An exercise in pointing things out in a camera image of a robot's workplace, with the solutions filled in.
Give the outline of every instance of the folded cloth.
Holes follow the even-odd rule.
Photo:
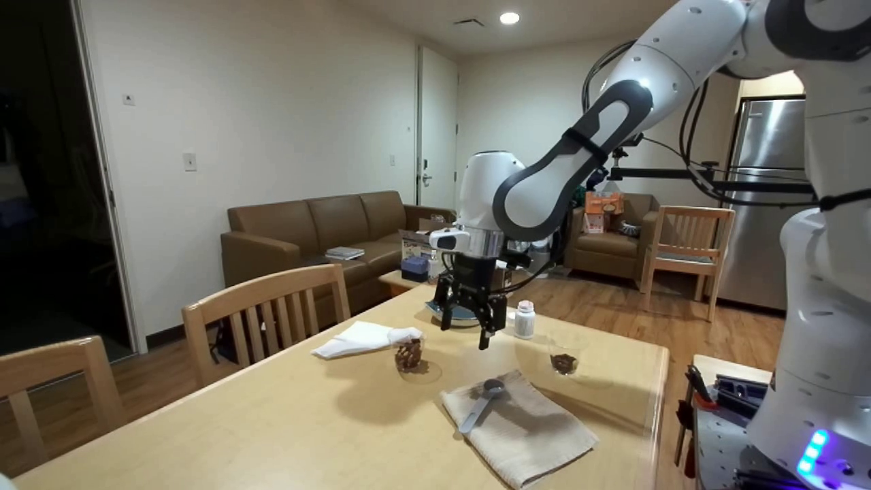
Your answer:
[[[575,415],[546,401],[520,374],[501,375],[501,397],[468,434],[468,443],[509,484],[562,468],[598,440]],[[482,383],[440,393],[440,404],[459,428],[482,396]]]
[[[377,351],[385,345],[406,342],[411,338],[421,338],[413,326],[380,326],[373,321],[354,321],[346,333],[335,336],[323,345],[316,348],[316,357],[331,360],[331,357],[351,357],[362,351]]]

